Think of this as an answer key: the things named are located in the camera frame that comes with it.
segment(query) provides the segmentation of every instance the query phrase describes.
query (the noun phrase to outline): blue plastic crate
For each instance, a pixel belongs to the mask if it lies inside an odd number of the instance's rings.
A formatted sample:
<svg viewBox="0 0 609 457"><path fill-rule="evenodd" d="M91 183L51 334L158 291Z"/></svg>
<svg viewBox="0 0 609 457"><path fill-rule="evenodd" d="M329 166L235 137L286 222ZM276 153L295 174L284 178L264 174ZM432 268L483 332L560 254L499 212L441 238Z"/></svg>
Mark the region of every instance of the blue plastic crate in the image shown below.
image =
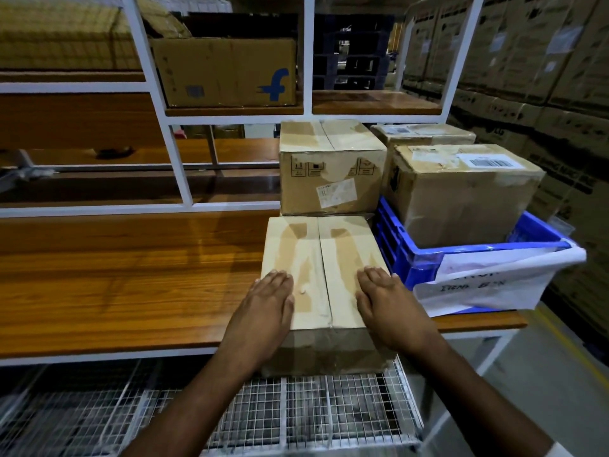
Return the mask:
<svg viewBox="0 0 609 457"><path fill-rule="evenodd" d="M418 248L384 197L379 201L373 232L387 267L400 276L410 290L416 284L433 281L445 255L515 248L562 250L571 247L571 242L565 240L565 236L525 211L507 241L502 244Z"/></svg>

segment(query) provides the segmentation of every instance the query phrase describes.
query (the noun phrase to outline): shelving rack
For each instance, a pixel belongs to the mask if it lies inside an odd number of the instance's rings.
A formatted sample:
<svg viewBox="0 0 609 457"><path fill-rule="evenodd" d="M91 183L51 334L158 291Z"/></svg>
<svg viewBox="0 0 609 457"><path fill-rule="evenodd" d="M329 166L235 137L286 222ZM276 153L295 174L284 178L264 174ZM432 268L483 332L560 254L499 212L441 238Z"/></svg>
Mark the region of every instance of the shelving rack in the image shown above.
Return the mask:
<svg viewBox="0 0 609 457"><path fill-rule="evenodd" d="M44 93L149 93L156 118L158 120L164 144L171 161L171 167L179 187L181 204L159 203L147 205L90 205L79 207L20 207L20 208L0 208L0 218L4 217L34 217L34 216L65 216L65 215L117 215L134 213L177 213L177 212L201 212L201 211L228 211L228 210L253 210L253 209L278 209L279 202L212 202L195 203L191 190L187 182L185 166L181 161L178 146L175 141L172 125L225 125L243 123L281 123L285 120L292 121L311 121L324 119L357 119L363 123L443 123L446 122L448 113L453 102L455 89L459 82L461 70L467 56L469 44L473 36L477 19L480 14L483 0L473 0L469 7L465 28L459 41L459 48L455 54L451 71L448 75L442 100L440 102L440 114L430 115L429 107L423 106L421 112L411 114L396 114L390 109L385 109L382 113L362 113L370 112L369 109L360 107L357 111L347 111L345 113L318 113L324 109L321 105L316 109L314 105L314 93L312 91L313 80L313 42L314 42L314 18L316 13L316 0L303 0L301 15L299 17L299 50L302 52L299 60L298 69L301 78L302 102L293 108L248 108L248 109L168 109L163 95L163 90L159 77L156 73L156 66L148 44L148 38L144 29L141 14L136 0L121 0L122 8L129 22L133 42L136 47L143 71L144 81L120 81L120 82L32 82L29 76L28 81L23 82L3 82L0 83L0 94L44 94ZM412 8L416 3L406 8L402 13L396 14L396 18L402 15L406 20L410 18L407 28L403 29L402 46L398 54L396 85L394 92L400 92L402 76L407 67L406 55L412 31ZM197 168L218 169L221 165L229 168L226 164L219 164L213 139L209 138L209 150L211 163L197 164ZM25 151L23 164L31 168L43 168L35 166L29 160ZM251 168L258 168L256 162L248 165Z"/></svg>

